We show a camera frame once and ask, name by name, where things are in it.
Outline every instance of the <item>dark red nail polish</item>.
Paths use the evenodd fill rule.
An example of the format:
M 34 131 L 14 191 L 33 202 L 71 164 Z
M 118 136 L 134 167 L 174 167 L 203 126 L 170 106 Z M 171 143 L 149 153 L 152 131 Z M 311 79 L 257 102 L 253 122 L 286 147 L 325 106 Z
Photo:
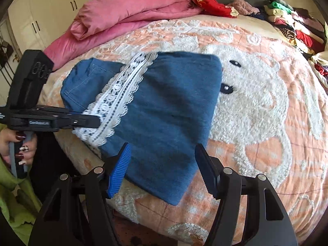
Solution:
M 22 131 L 17 131 L 16 132 L 16 139 L 19 141 L 23 141 L 26 139 L 26 134 Z
M 17 159 L 23 159 L 24 158 L 24 154 L 22 154 L 22 153 L 15 154 L 15 157 Z

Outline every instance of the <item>brass door handle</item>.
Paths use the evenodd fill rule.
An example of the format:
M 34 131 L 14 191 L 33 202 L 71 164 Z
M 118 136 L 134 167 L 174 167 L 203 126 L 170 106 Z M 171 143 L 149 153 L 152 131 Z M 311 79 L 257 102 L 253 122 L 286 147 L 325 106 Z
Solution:
M 20 59 L 19 59 L 19 57 L 18 57 L 17 54 L 15 54 L 15 58 L 13 59 L 13 62 L 14 62 L 15 60 L 17 61 L 17 63 L 19 63 L 19 61 L 20 61 Z

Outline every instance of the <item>metal pivot bolt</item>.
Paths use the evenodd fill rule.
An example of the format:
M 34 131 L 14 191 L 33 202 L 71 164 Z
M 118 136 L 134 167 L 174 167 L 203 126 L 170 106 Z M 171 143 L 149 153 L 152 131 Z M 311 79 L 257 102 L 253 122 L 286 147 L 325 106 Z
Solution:
M 93 171 L 96 174 L 100 174 L 100 173 L 102 173 L 104 171 L 104 169 L 102 167 L 96 167 Z
M 266 180 L 266 176 L 263 174 L 259 174 L 257 177 L 259 178 L 259 180 L 262 180 L 262 181 Z
M 67 174 L 62 174 L 60 176 L 60 180 L 66 180 L 66 179 L 68 179 L 68 175 Z
M 230 174 L 232 174 L 232 169 L 231 169 L 230 167 L 225 167 L 225 168 L 223 169 L 223 172 L 224 172 L 225 174 L 230 175 Z

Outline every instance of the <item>bed sheet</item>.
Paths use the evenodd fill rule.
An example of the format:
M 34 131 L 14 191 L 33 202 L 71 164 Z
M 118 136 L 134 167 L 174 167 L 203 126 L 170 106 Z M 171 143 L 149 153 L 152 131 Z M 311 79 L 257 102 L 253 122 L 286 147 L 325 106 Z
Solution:
M 302 242 L 328 204 L 327 96 L 307 61 L 282 39 L 269 23 L 245 16 L 227 19 L 201 15 L 153 22 L 90 50 L 52 73 L 40 103 L 63 107 L 59 93 L 62 82 L 82 59 L 125 63 L 131 52 L 140 50 L 219 56 L 223 80 L 236 90 L 230 96 L 219 96 L 221 104 L 214 112 L 207 151 L 240 174 L 266 174 Z M 238 59 L 240 70 L 229 65 L 230 58 Z M 97 149 L 88 149 L 70 130 L 58 132 L 56 138 L 81 173 L 103 164 Z M 108 203 L 133 222 L 189 243 L 190 234 L 207 237 L 219 205 L 207 193 L 199 172 L 177 206 L 127 180 Z M 246 197 L 242 197 L 235 241 L 241 239 L 245 212 Z

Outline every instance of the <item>pink comforter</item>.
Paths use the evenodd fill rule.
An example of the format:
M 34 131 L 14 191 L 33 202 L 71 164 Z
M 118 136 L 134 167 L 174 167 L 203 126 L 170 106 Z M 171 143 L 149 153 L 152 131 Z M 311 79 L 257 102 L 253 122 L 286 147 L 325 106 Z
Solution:
M 53 70 L 90 49 L 151 21 L 199 15 L 191 0 L 90 0 L 83 5 L 68 30 L 44 53 Z

